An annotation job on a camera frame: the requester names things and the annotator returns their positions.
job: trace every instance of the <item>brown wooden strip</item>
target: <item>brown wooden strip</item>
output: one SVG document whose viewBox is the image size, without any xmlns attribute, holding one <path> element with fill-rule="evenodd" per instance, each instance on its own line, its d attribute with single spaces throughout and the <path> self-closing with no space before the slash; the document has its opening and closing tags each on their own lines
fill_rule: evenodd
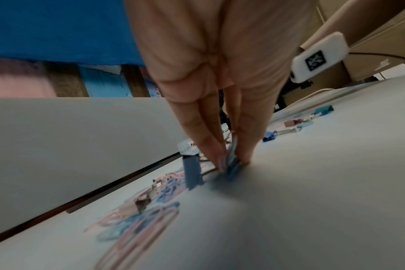
<svg viewBox="0 0 405 270">
<path fill-rule="evenodd" d="M 89 97 L 76 64 L 45 62 L 45 68 L 58 97 Z"/>
<path fill-rule="evenodd" d="M 121 66 L 121 69 L 126 77 L 128 87 L 130 87 L 133 97 L 150 97 L 145 80 L 138 66 L 124 64 Z"/>
</svg>

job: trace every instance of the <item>black cable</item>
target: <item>black cable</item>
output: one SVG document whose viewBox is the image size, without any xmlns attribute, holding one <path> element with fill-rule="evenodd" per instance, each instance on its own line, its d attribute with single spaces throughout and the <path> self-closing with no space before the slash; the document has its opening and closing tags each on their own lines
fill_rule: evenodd
<svg viewBox="0 0 405 270">
<path fill-rule="evenodd" d="M 386 57 L 392 57 L 392 58 L 397 58 L 397 59 L 405 60 L 405 57 L 403 57 L 403 56 L 392 55 L 392 54 L 386 54 L 386 53 L 376 53 L 376 52 L 350 52 L 349 54 L 354 54 L 354 55 L 377 55 L 377 56 L 386 56 Z"/>
</svg>

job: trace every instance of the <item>white cable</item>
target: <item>white cable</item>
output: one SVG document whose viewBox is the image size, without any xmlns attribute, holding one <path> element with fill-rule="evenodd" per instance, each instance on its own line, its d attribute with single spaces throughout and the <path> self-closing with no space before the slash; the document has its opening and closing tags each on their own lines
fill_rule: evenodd
<svg viewBox="0 0 405 270">
<path fill-rule="evenodd" d="M 293 104 L 299 102 L 299 101 L 302 101 L 302 100 L 305 100 L 305 99 L 307 99 L 307 98 L 310 98 L 310 97 L 312 97 L 312 96 L 314 96 L 314 95 L 316 95 L 316 94 L 318 94 L 318 93 L 320 93 L 320 92 L 330 91 L 330 90 L 334 90 L 334 88 L 324 88 L 324 89 L 317 90 L 317 91 L 315 91 L 314 93 L 312 93 L 312 94 L 310 94 L 310 95 L 307 95 L 306 97 L 303 97 L 303 98 L 299 99 L 298 101 L 295 101 L 295 102 L 291 103 L 289 106 L 287 106 L 287 108 L 290 107 L 290 106 L 292 106 Z"/>
</svg>

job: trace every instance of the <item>fingernail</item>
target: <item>fingernail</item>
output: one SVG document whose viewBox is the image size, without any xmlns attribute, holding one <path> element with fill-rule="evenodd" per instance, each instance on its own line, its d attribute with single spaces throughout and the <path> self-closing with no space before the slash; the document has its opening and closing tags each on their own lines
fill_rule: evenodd
<svg viewBox="0 0 405 270">
<path fill-rule="evenodd" d="M 217 169 L 219 172 L 224 173 L 226 172 L 226 157 L 227 156 L 221 156 L 217 160 Z"/>
</svg>

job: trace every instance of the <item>finger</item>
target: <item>finger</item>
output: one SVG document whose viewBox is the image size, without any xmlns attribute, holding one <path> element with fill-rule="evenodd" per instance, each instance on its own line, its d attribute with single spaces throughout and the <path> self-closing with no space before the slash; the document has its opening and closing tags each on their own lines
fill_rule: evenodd
<svg viewBox="0 0 405 270">
<path fill-rule="evenodd" d="M 224 171 L 226 169 L 226 148 L 207 127 L 207 124 L 201 116 L 198 102 L 175 103 L 169 101 L 169 104 L 183 130 L 195 142 L 199 150 L 219 170 Z"/>
<path fill-rule="evenodd" d="M 238 128 L 238 119 L 241 105 L 241 90 L 232 85 L 223 89 L 226 113 L 231 121 L 232 131 Z"/>
<path fill-rule="evenodd" d="M 225 144 L 223 139 L 222 127 L 220 123 L 219 94 L 216 89 L 206 97 L 198 100 L 199 112 L 210 130 L 211 134 L 221 144 Z"/>
<path fill-rule="evenodd" d="M 241 90 L 236 154 L 244 164 L 266 131 L 313 11 L 313 0 L 229 2 L 220 44 L 229 75 Z"/>
</svg>

